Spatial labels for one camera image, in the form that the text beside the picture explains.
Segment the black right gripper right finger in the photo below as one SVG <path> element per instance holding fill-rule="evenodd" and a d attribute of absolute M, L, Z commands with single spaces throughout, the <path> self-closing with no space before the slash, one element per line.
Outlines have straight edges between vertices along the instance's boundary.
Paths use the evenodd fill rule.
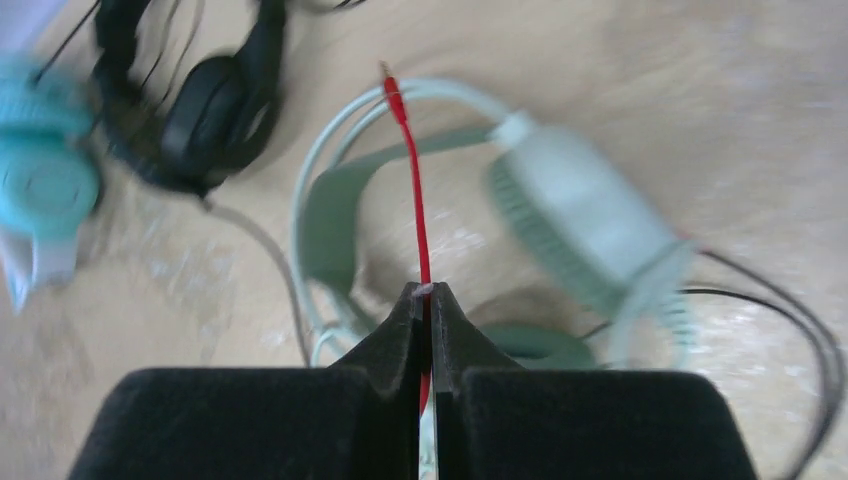
<path fill-rule="evenodd" d="M 442 479 L 752 479 L 724 397 L 665 370 L 529 370 L 470 323 L 448 285 L 430 295 Z"/>

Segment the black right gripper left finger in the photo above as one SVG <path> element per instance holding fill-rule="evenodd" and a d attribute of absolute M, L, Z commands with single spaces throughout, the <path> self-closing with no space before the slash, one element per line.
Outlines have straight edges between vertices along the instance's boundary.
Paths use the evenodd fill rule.
<path fill-rule="evenodd" d="M 422 300 L 324 368 L 147 368 L 105 397 L 73 479 L 414 479 Z"/>

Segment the small black headphones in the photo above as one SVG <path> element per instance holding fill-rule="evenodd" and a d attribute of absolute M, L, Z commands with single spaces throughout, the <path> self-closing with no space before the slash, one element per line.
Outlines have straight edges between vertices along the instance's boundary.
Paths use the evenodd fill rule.
<path fill-rule="evenodd" d="M 93 79 L 98 89 L 100 110 L 94 113 L 105 127 L 110 146 L 118 157 L 147 184 L 164 191 L 188 195 L 209 204 L 208 195 L 228 177 L 240 172 L 258 158 L 266 148 L 283 103 L 278 80 L 282 77 L 282 55 L 287 10 L 282 1 L 257 1 L 256 20 L 239 50 L 212 56 L 198 63 L 186 77 L 175 102 L 166 115 L 157 115 L 143 100 L 143 86 L 130 76 L 138 43 L 136 27 L 150 1 L 95 1 L 89 13 L 96 11 L 94 31 L 100 56 L 95 63 Z M 79 27 L 88 16 L 80 21 Z M 271 253 L 290 286 L 295 316 L 304 310 L 293 282 L 291 263 L 275 251 Z M 821 403 L 815 426 L 800 458 L 785 479 L 797 479 L 819 451 L 830 432 L 833 421 L 843 408 L 847 373 L 842 353 L 834 335 L 818 318 L 785 290 L 767 281 L 735 261 L 716 252 L 700 251 L 736 271 L 759 282 L 807 316 L 809 323 L 776 305 L 747 295 L 715 289 L 681 289 L 682 295 L 725 295 L 741 298 L 785 315 L 806 332 L 818 358 Z M 531 334 L 532 329 L 520 325 L 495 325 L 481 331 L 499 351 L 529 370 L 600 370 L 612 371 L 594 363 L 591 350 L 579 353 L 585 341 L 573 340 L 573 347 L 545 349 L 547 333 Z M 419 416 L 419 450 L 435 448 L 434 399 L 431 370 L 430 397 L 426 411 Z"/>

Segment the red headphones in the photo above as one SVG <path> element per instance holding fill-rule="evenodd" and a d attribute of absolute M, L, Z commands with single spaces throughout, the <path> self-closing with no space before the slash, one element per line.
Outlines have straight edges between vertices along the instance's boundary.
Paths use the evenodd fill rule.
<path fill-rule="evenodd" d="M 382 74 L 382 88 L 384 99 L 397 122 L 409 157 L 409 169 L 411 174 L 412 198 L 414 207 L 414 221 L 416 228 L 416 241 L 418 248 L 420 267 L 420 286 L 416 290 L 416 296 L 422 300 L 422 324 L 423 324 L 423 367 L 420 380 L 419 394 L 419 416 L 422 417 L 430 397 L 431 370 L 432 370 L 432 340 L 431 340 L 431 265 L 429 245 L 426 230 L 426 220 L 423 202 L 423 189 L 419 164 L 419 152 L 416 141 L 412 134 L 404 98 L 399 84 L 389 69 L 389 65 L 380 60 L 379 67 Z"/>

